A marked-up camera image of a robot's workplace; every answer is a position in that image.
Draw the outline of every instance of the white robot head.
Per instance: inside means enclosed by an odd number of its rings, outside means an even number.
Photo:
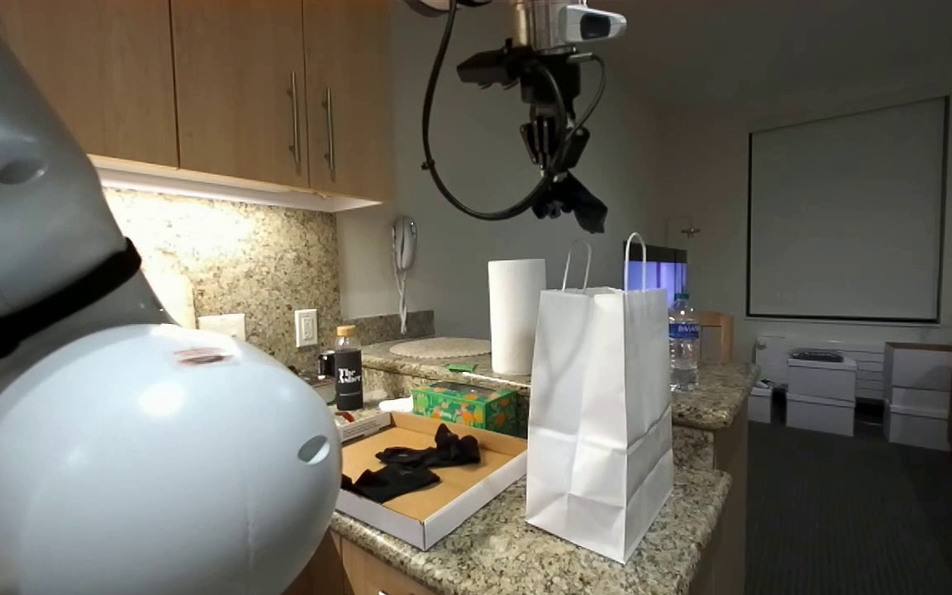
[[[276,359],[100,332],[0,394],[0,592],[283,592],[338,485],[338,428]]]

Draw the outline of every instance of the black cable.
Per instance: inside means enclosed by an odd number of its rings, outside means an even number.
[[[96,303],[100,297],[111,294],[143,267],[143,254],[126,238],[126,246],[106,254],[96,267],[79,275],[76,282],[57,288],[53,294],[0,313],[0,356],[12,355],[21,342],[33,337],[36,332]]]
[[[547,82],[547,91],[551,91],[551,98],[556,98],[556,110],[551,110],[556,125],[565,130],[565,139],[562,139],[562,141],[556,147],[556,152],[547,155],[547,167],[541,163],[541,168],[545,168],[547,175],[557,175],[557,172],[565,172],[562,163],[569,159],[571,137],[580,134],[580,125],[576,125],[576,113],[569,110],[565,92],[562,92],[562,87],[556,82],[551,70],[547,70],[545,62],[533,62],[533,66],[537,70],[537,76],[541,76],[541,79]]]
[[[598,54],[586,54],[580,61],[598,66],[598,92],[587,103],[587,110],[580,113],[577,130],[586,130],[586,121],[596,115],[596,110],[601,105],[605,87],[609,87],[605,61]]]
[[[479,220],[479,221],[504,221],[504,220],[514,220],[514,214],[523,214],[524,207],[533,207],[535,200],[551,184],[551,179],[541,175],[541,182],[537,182],[523,203],[514,203],[513,207],[502,207],[502,213],[476,213],[476,207],[463,205],[463,203],[447,189],[447,182],[439,179],[436,155],[432,155],[432,141],[429,141],[429,121],[432,121],[432,105],[436,105],[436,91],[439,91],[443,61],[447,61],[448,41],[453,41],[453,18],[455,18],[455,0],[448,0],[448,13],[447,13],[447,28],[443,28],[439,49],[436,49],[436,61],[432,61],[432,73],[429,73],[429,82],[426,82],[426,91],[423,91],[423,110],[421,110],[423,168],[432,175],[439,194],[443,194],[453,207],[459,207],[463,214]]]

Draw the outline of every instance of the granite countertop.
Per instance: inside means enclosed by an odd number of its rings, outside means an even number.
[[[362,347],[366,372],[485,389],[528,389],[528,377],[492,375],[488,356],[470,356],[466,365],[471,372],[453,375],[443,359],[400,359],[390,345]],[[502,585],[508,592],[687,592],[735,484],[715,466],[715,429],[736,419],[745,386],[745,372],[708,372],[692,394],[673,398],[673,492],[625,566],[524,526],[523,484],[426,553],[341,514],[333,515],[333,534],[436,592],[483,595],[502,592]]]
[[[709,466],[709,438],[685,428],[673,429],[673,466],[673,492],[625,566],[524,526],[523,478],[426,553],[341,514],[333,534],[436,592],[687,592],[729,475]]]
[[[528,394],[528,377],[502,377],[492,375],[488,356],[466,356],[471,372],[453,375],[447,359],[402,359],[390,355],[393,345],[371,345],[362,347],[366,372],[390,372],[400,377],[423,377],[429,385],[466,385],[479,389],[523,389]],[[749,372],[741,368],[708,368],[701,372],[696,386],[673,398],[673,423],[696,428],[696,429],[725,429],[736,419],[747,389]]]

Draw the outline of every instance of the cutting board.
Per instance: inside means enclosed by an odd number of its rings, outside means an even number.
[[[426,337],[390,347],[402,359],[471,359],[488,355],[488,342],[479,337]]]

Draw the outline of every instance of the bottle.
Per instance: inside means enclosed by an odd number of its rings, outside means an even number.
[[[687,290],[673,294],[673,308],[669,313],[669,350],[671,350],[671,394],[685,394],[696,385],[701,375],[701,325],[696,312],[687,300]]]
[[[318,385],[338,385],[333,350],[318,350]]]
[[[338,386],[338,411],[362,408],[362,350],[355,337],[355,325],[338,326],[333,386]]]

